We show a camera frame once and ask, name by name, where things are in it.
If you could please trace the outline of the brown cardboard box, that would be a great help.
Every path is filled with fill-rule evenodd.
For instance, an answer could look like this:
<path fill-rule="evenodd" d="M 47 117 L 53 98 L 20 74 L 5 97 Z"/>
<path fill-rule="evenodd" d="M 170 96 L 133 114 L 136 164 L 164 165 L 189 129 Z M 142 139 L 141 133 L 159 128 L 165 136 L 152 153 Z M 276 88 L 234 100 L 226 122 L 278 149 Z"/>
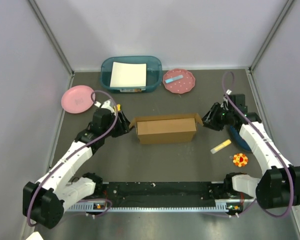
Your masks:
<path fill-rule="evenodd" d="M 143 145 L 191 142 L 203 121 L 198 113 L 135 117 L 129 128 L 135 128 Z"/>

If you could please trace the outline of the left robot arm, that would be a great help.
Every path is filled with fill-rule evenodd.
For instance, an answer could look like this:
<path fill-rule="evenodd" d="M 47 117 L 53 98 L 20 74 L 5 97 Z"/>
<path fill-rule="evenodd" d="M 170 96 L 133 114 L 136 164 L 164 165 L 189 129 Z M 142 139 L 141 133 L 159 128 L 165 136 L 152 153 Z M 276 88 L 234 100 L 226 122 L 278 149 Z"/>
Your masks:
<path fill-rule="evenodd" d="M 104 191 L 101 178 L 84 174 L 76 183 L 68 181 L 105 144 L 107 137 L 129 133 L 130 122 L 120 106 L 99 107 L 92 121 L 80 131 L 67 152 L 43 177 L 29 181 L 22 191 L 22 214 L 30 227 L 54 228 L 64 212 L 85 197 L 99 198 Z"/>

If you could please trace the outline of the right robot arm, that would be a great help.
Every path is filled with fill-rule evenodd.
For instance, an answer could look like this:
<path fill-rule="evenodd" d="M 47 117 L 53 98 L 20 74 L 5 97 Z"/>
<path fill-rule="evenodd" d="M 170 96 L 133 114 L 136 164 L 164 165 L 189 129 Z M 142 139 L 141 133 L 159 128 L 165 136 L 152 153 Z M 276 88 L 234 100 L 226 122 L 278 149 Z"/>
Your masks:
<path fill-rule="evenodd" d="M 264 210 L 300 205 L 300 166 L 293 166 L 283 157 L 258 114 L 248 112 L 244 94 L 227 90 L 223 102 L 215 102 L 202 122 L 214 131 L 229 126 L 237 135 L 236 140 L 248 146 L 260 166 L 261 178 L 239 172 L 227 174 L 223 185 L 227 197 L 244 193 L 256 199 Z"/>

